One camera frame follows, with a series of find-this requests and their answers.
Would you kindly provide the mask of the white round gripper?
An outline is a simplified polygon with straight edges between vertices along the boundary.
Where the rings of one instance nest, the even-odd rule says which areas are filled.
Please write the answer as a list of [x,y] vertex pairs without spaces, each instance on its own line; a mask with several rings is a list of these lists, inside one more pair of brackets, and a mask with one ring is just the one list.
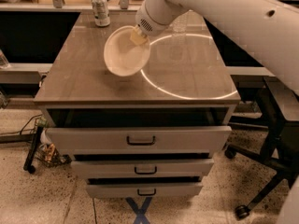
[[144,0],[136,12],[136,26],[131,31],[130,40],[137,46],[147,43],[148,36],[161,34],[172,21],[187,11],[179,0]]

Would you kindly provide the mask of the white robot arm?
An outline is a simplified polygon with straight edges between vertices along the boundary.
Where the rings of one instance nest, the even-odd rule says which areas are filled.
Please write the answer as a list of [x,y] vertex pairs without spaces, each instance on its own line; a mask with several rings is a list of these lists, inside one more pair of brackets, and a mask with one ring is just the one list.
[[236,217],[243,219],[282,180],[290,184],[297,180],[298,10],[277,0],[145,0],[136,13],[131,40],[137,45],[145,43],[190,9],[274,75],[258,93],[268,126],[261,151],[234,145],[225,150],[229,159],[239,153],[277,171],[249,204],[235,209]]

